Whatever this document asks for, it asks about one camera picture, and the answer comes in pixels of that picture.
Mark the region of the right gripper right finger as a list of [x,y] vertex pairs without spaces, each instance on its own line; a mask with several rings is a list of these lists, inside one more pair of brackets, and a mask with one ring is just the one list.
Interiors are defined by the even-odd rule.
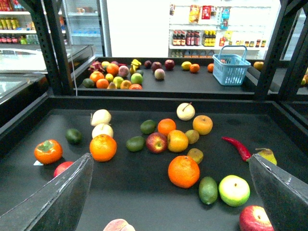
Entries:
[[250,158],[249,170],[274,230],[306,231],[308,185],[258,154]]

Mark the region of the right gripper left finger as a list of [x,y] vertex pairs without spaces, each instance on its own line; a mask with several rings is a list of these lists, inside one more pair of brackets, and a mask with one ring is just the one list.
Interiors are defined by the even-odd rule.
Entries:
[[86,153],[67,170],[0,217],[2,231],[74,231],[90,191],[93,157]]

